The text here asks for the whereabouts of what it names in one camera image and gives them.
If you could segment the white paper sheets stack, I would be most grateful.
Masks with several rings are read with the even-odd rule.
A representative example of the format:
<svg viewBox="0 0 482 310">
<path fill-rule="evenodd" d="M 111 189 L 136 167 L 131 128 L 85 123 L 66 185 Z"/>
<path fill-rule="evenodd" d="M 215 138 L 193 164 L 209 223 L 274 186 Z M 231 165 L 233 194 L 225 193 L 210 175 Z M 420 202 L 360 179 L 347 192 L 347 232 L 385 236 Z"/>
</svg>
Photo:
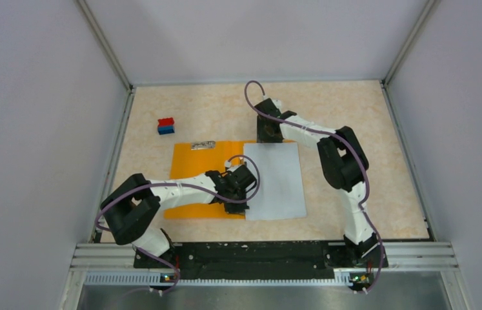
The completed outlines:
<svg viewBox="0 0 482 310">
<path fill-rule="evenodd" d="M 307 216 L 297 143 L 246 143 L 243 154 L 260 173 L 260 187 L 248 202 L 248 221 L 290 220 Z"/>
</svg>

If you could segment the orange clip file folder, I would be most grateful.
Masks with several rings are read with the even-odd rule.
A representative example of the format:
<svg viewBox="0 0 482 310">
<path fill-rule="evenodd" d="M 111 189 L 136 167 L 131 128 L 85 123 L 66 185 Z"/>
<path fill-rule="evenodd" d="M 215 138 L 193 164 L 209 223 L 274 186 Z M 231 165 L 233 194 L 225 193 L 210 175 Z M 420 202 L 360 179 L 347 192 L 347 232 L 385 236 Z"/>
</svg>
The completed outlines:
<svg viewBox="0 0 482 310">
<path fill-rule="evenodd" d="M 179 143 L 170 179 L 179 187 L 167 220 L 291 220 L 307 216 L 296 143 L 218 141 L 210 148 Z"/>
</svg>

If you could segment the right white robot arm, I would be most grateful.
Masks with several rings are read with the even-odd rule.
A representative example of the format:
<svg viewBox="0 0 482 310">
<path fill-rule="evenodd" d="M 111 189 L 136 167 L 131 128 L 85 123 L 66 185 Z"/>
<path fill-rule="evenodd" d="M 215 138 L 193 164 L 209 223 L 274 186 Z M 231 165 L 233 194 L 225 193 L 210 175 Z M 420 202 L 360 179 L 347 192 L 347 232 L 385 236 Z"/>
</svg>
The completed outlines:
<svg viewBox="0 0 482 310">
<path fill-rule="evenodd" d="M 354 266 L 364 265 L 371 259 L 378 239 L 363 212 L 368 200 L 369 163 L 358 138 L 348 126 L 329 129 L 290 110 L 281 112 L 280 108 L 280 100 L 270 98 L 254 107 L 258 113 L 258 142 L 292 140 L 318 151 L 323 176 L 339 191 L 345 209 L 346 259 Z"/>
</svg>

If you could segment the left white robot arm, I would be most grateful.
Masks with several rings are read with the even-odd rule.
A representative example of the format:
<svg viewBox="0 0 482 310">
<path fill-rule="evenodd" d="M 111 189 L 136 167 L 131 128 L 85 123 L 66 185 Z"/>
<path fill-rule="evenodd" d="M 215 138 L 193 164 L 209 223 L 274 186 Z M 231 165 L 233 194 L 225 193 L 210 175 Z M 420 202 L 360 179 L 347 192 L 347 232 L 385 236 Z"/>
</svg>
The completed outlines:
<svg viewBox="0 0 482 310">
<path fill-rule="evenodd" d="M 116 244 L 133 245 L 157 266 L 166 267 L 174 250 L 164 230 L 152 226 L 159 211 L 220 203 L 227 213 L 242 214 L 256 195 L 259 179 L 259 171 L 252 172 L 245 164 L 176 180 L 133 174 L 101 203 L 96 219 L 105 219 L 106 225 L 98 228 L 111 232 Z"/>
</svg>

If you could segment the silver metal folder clip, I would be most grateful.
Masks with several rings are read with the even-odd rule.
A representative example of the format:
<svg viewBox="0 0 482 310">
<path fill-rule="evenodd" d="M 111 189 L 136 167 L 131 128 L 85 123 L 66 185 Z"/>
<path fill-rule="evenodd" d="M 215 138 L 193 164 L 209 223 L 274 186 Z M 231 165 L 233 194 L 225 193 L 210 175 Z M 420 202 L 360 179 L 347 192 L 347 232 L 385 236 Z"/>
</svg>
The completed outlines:
<svg viewBox="0 0 482 310">
<path fill-rule="evenodd" d="M 216 141 L 208 140 L 208 141 L 198 141 L 193 142 L 190 145 L 190 150 L 208 150 L 214 149 L 216 147 Z"/>
</svg>

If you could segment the red and blue toy brick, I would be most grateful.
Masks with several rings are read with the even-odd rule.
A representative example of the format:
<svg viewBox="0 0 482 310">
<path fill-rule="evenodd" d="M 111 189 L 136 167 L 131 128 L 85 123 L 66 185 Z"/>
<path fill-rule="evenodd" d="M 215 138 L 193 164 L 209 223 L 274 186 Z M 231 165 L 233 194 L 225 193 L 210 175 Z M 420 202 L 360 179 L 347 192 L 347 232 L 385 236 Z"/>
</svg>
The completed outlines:
<svg viewBox="0 0 482 310">
<path fill-rule="evenodd" d="M 175 132 L 174 118 L 161 118 L 157 121 L 157 132 L 159 135 L 173 134 Z"/>
</svg>

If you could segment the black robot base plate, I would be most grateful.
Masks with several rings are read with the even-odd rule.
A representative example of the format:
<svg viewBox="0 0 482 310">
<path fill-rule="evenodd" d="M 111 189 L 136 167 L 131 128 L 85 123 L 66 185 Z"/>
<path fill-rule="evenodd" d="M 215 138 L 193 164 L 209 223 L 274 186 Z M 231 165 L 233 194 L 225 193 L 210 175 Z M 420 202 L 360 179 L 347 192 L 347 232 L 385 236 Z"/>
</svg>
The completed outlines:
<svg viewBox="0 0 482 310">
<path fill-rule="evenodd" d="M 161 259 L 183 280 L 328 280 L 340 268 L 388 267 L 379 247 L 363 256 L 337 240 L 175 243 Z"/>
</svg>

